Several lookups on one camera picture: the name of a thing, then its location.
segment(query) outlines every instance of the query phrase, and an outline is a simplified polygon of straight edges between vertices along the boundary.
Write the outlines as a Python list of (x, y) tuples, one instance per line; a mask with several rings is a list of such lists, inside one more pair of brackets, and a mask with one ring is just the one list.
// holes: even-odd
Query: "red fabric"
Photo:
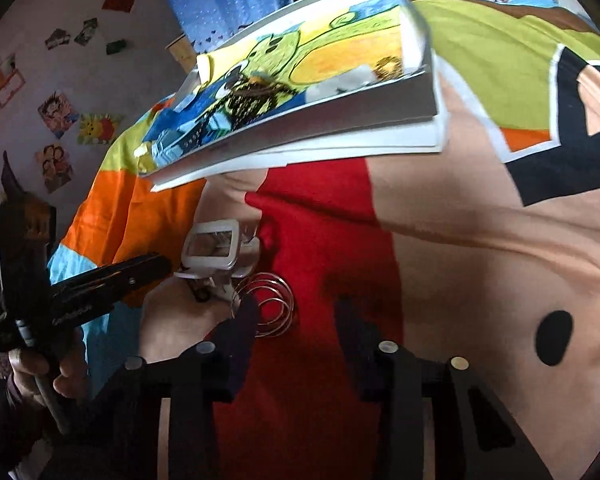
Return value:
[(366, 480), (378, 410), (354, 394), (333, 303), (364, 300), (365, 317), (398, 341), (402, 314), (392, 236), (376, 220), (365, 161), (269, 170), (246, 201), (262, 211), (261, 266), (292, 287), (298, 320), (256, 341), (243, 390), (216, 409), (224, 478)]

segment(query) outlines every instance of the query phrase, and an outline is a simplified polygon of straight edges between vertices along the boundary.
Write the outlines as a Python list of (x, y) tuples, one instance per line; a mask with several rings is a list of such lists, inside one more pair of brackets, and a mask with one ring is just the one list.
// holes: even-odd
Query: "bed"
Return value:
[[(151, 193), (133, 152), (166, 99), (109, 149), (50, 261), (55, 282), (149, 250), (175, 269), (193, 222), (257, 222), (259, 268), (290, 284), (298, 317), (256, 343), (240, 396), (216, 409), (226, 478), (368, 478), (378, 413), (349, 386), (333, 325), (341, 294), (416, 355), (468, 359), (556, 480), (600, 478), (600, 459), (586, 475), (600, 452), (600, 36), (560, 8), (414, 4), (450, 114), (442, 154)], [(144, 293), (85, 327), (92, 393), (137, 351)], [(556, 311), (573, 335), (547, 364), (538, 327)]]

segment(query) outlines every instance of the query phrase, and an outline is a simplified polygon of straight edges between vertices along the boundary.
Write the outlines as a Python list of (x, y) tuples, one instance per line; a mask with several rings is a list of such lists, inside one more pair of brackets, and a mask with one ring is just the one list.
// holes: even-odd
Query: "metal coil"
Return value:
[[(294, 295), (285, 280), (272, 272), (257, 272), (241, 280), (236, 286), (231, 300), (231, 314), (240, 307), (240, 298), (252, 294), (258, 302), (261, 322), (258, 323), (256, 337), (276, 337), (285, 333), (294, 318)], [(262, 307), (278, 303), (280, 311), (273, 319), (262, 319)]]

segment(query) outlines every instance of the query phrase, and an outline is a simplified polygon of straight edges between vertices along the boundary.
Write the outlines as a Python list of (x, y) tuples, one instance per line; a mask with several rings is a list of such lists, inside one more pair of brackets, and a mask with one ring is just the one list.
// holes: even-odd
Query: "wall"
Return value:
[[(164, 49), (181, 33), (166, 0), (136, 0), (129, 14), (102, 10), (103, 2), (16, 0), (0, 20), (0, 61), (14, 52), (16, 67), (26, 80), (0, 111), (0, 171), (2, 151), (7, 150), (23, 186), (58, 208), (59, 238), (89, 192), (107, 148), (78, 145), (78, 124), (58, 141), (38, 115), (38, 107), (61, 91), (78, 112), (124, 115), (124, 129), (175, 92), (186, 76)], [(46, 49), (45, 39), (55, 28), (75, 37), (90, 18), (98, 19), (99, 28), (86, 46), (71, 41)], [(119, 39), (130, 47), (106, 56), (106, 43)], [(69, 152), (75, 177), (48, 194), (34, 154), (53, 142)]]

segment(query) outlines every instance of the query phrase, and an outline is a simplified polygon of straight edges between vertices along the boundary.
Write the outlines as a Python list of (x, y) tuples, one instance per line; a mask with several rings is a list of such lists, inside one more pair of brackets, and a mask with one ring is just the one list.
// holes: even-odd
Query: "silver bolt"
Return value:
[(141, 357), (132, 355), (126, 358), (125, 368), (127, 370), (138, 370), (142, 368), (142, 364), (144, 364)]
[(211, 341), (201, 341), (196, 345), (199, 354), (211, 354), (216, 350), (216, 345)]
[(469, 367), (469, 361), (464, 357), (454, 357), (451, 359), (451, 365), (456, 370), (466, 370)]
[(398, 351), (398, 345), (393, 341), (381, 341), (378, 348), (385, 354), (395, 354)]

